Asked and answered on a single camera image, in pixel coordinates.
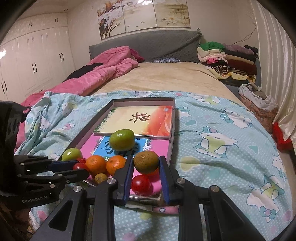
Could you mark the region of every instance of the tray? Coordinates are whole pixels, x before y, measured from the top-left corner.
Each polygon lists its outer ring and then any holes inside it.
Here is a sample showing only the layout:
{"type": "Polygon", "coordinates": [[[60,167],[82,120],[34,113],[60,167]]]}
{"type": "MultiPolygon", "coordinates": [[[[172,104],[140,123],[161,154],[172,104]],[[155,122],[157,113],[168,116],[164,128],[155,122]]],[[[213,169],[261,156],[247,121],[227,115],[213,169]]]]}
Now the tray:
{"type": "MultiPolygon", "coordinates": [[[[164,155],[170,164],[175,131],[175,106],[175,98],[147,97],[111,100],[81,130],[67,149],[76,147],[81,150],[84,158],[100,155],[106,160],[114,155],[134,156],[137,152],[152,150],[158,156],[164,155]],[[108,143],[109,136],[120,129],[134,131],[135,148],[120,153],[112,150],[108,143]]],[[[133,176],[137,175],[139,173],[135,169],[133,176]]],[[[154,176],[149,179],[153,189],[151,196],[136,195],[131,190],[130,200],[150,205],[161,205],[159,177],[154,176]]],[[[84,182],[94,186],[91,178],[84,182]]]]}

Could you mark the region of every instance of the green fruit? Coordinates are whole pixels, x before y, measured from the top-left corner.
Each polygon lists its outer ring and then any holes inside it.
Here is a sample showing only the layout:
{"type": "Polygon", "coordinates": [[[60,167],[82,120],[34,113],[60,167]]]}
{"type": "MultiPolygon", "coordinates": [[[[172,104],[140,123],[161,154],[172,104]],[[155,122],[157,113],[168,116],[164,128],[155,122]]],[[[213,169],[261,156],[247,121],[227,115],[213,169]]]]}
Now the green fruit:
{"type": "Polygon", "coordinates": [[[135,155],[133,163],[139,173],[150,174],[158,168],[158,155],[154,151],[141,151],[135,155]]]}
{"type": "Polygon", "coordinates": [[[81,158],[82,153],[77,148],[69,148],[66,150],[62,155],[62,161],[70,161],[70,160],[76,160],[77,158],[81,158]]]}
{"type": "Polygon", "coordinates": [[[135,133],[129,129],[114,132],[109,139],[109,145],[116,151],[128,151],[134,147],[135,133]]]}

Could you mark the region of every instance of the light blue polka dot sheet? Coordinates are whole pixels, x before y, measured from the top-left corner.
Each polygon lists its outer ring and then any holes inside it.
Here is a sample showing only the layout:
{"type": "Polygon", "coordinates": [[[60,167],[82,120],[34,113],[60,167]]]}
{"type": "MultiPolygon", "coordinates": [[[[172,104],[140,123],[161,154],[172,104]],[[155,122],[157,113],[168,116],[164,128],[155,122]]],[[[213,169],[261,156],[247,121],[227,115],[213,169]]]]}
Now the light blue polka dot sheet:
{"type": "MultiPolygon", "coordinates": [[[[218,185],[266,240],[292,220],[292,198],[283,162],[268,132],[245,107],[230,100],[175,91],[116,91],[81,97],[46,92],[26,119],[26,141],[16,153],[58,159],[110,100],[175,97],[177,117],[171,165],[181,177],[218,185]]],[[[62,199],[72,186],[62,191],[62,199]]],[[[37,228],[59,202],[32,208],[37,228]]],[[[178,215],[115,207],[116,240],[178,240],[178,215]]]]}

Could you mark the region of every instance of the metal screw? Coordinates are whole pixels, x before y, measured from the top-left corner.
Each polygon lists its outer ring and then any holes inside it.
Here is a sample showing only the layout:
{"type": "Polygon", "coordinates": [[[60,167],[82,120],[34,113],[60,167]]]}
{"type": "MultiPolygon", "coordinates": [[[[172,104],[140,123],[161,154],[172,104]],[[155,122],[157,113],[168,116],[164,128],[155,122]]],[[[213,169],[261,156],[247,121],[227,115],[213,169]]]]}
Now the metal screw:
{"type": "Polygon", "coordinates": [[[82,190],[82,187],[81,186],[75,186],[73,188],[74,192],[80,192],[82,190]]]}
{"type": "Polygon", "coordinates": [[[180,178],[177,179],[177,183],[184,184],[185,183],[185,179],[180,177],[180,178]]]}
{"type": "Polygon", "coordinates": [[[211,186],[211,191],[212,192],[219,192],[220,188],[218,186],[211,186]]]}
{"type": "Polygon", "coordinates": [[[113,184],[113,183],[116,182],[116,179],[115,179],[115,178],[109,178],[109,179],[107,180],[107,182],[108,182],[109,184],[113,184]]]}

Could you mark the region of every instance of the gray headboard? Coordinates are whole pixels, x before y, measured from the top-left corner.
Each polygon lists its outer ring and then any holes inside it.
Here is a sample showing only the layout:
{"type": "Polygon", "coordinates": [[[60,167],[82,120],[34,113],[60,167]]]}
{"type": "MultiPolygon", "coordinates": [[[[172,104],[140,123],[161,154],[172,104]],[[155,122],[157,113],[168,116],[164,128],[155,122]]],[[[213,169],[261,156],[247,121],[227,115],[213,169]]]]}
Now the gray headboard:
{"type": "Polygon", "coordinates": [[[90,59],[110,48],[129,46],[144,57],[145,62],[161,58],[199,63],[196,48],[202,33],[192,30],[160,30],[124,35],[89,47],[90,59]]]}

